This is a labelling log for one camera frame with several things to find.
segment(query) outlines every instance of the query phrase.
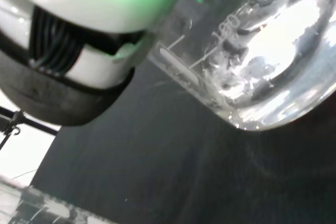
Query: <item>glass beaker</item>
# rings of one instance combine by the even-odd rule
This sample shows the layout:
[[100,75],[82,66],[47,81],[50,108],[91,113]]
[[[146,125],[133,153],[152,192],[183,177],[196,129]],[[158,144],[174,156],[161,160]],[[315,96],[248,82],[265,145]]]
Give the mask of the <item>glass beaker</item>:
[[179,0],[150,59],[237,128],[267,130],[336,89],[335,0]]

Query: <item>white background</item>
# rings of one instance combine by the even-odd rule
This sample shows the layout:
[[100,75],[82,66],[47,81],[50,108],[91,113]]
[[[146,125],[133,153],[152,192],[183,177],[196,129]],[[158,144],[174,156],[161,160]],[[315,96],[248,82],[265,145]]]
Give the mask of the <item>white background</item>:
[[[19,110],[1,91],[0,106],[12,111]],[[48,126],[57,130],[60,128],[56,125]],[[0,151],[0,175],[28,186],[55,137],[27,125],[19,127],[20,135],[10,137]]]

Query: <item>black vent slots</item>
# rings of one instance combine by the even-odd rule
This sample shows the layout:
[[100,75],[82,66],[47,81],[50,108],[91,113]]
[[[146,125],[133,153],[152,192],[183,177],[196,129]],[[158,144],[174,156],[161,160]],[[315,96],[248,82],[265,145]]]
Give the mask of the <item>black vent slots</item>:
[[71,69],[85,44],[115,55],[123,44],[135,44],[144,34],[99,33],[66,22],[39,7],[35,7],[31,26],[29,65],[55,77],[62,77]]
[[46,74],[63,76],[83,49],[80,29],[39,7],[35,8],[31,26],[30,66]]

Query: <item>black stand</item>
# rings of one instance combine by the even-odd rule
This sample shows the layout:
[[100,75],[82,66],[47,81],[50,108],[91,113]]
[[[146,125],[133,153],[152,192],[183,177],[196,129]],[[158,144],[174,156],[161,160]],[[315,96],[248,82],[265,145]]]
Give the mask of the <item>black stand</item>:
[[12,135],[16,136],[21,133],[21,129],[18,127],[20,124],[29,125],[33,128],[36,128],[37,130],[43,131],[53,136],[57,135],[56,130],[26,118],[23,111],[13,112],[0,107],[0,132],[3,132],[5,135],[5,138],[0,143],[0,151]]

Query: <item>black table surface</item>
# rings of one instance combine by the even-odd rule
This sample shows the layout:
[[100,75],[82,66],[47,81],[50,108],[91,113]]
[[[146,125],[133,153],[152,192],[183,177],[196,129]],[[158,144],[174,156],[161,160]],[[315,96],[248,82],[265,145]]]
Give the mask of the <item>black table surface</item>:
[[336,223],[333,101],[243,132],[145,62],[104,115],[61,129],[33,185],[120,224]]

